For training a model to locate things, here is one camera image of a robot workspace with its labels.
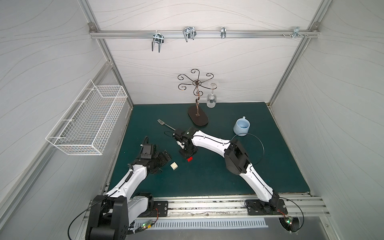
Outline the cream white lego brick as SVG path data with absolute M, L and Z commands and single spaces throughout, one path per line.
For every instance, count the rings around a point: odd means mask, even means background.
M 173 163 L 171 164 L 171 168 L 172 168 L 173 170 L 175 170 L 175 169 L 178 168 L 178 165 L 176 164 L 176 162 L 173 162 Z

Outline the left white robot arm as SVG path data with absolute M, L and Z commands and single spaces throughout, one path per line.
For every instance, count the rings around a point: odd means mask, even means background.
M 124 240 L 166 217 L 167 201 L 155 201 L 150 193 L 134 193 L 148 174 L 155 174 L 170 160 L 167 151 L 157 152 L 155 145 L 142 144 L 138 157 L 117 185 L 93 199 L 85 238 Z

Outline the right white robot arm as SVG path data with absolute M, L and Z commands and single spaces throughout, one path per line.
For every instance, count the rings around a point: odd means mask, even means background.
M 181 147 L 179 152 L 184 159 L 192 157 L 197 152 L 198 147 L 205 148 L 223 157 L 227 170 L 242 177 L 254 190 L 261 209 L 270 212 L 277 210 L 280 199 L 279 194 L 257 173 L 246 149 L 238 139 L 219 139 L 195 128 L 189 128 L 186 131 L 176 129 L 173 138 Z

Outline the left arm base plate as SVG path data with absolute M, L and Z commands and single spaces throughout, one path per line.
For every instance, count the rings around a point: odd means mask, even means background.
M 164 218 L 168 216 L 168 201 L 154 201 L 154 205 L 151 209 L 145 211 L 139 215 L 139 218 Z

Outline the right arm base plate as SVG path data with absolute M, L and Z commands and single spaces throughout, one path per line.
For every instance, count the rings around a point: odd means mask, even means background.
M 245 207 L 249 216 L 288 214 L 286 204 L 282 199 L 279 199 L 274 205 L 260 200 L 245 200 Z

